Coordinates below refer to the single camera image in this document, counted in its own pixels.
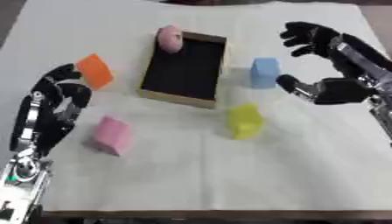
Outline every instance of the white table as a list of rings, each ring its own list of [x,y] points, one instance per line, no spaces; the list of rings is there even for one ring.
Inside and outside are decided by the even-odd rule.
[[[254,57],[277,57],[304,81],[340,76],[327,60],[294,59],[278,37],[288,21],[356,35],[384,51],[358,7],[266,3],[187,7],[142,0],[29,0],[0,51],[2,160],[22,97],[46,71],[98,53],[115,73],[55,149],[49,211],[391,210],[392,150],[367,105],[321,107],[280,88],[244,86]],[[138,79],[164,25],[228,38],[216,110],[141,99]],[[231,140],[225,109],[256,102],[262,134]],[[131,125],[132,146],[111,157],[84,142],[102,116]]]

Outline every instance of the blue cube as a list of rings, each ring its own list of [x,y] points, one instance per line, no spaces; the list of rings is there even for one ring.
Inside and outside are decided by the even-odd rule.
[[[274,88],[277,76],[280,74],[279,65],[275,58],[257,58],[250,70],[252,88]]]

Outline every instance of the pink foam block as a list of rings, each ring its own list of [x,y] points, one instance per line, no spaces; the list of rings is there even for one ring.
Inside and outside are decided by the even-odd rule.
[[[93,139],[99,149],[120,156],[130,143],[130,127],[124,122],[104,116],[94,131]]]

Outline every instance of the robotic hand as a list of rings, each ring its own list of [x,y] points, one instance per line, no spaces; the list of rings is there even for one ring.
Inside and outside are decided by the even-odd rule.
[[[0,223],[25,223],[39,216],[39,201],[49,184],[52,161],[49,151],[73,128],[90,100],[91,90],[77,80],[73,64],[45,74],[22,100],[10,150],[17,154],[0,178]]]
[[[329,59],[343,78],[325,78],[305,84],[291,75],[277,78],[287,92],[318,105],[370,102],[370,113],[392,138],[392,62],[360,39],[318,24],[291,22],[281,33],[291,55],[316,54]]]

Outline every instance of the yellow cube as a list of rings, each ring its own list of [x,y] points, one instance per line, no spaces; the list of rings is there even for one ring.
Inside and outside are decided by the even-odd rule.
[[[246,139],[257,135],[263,126],[263,118],[257,111],[257,105],[248,103],[228,111],[227,125],[233,139]]]

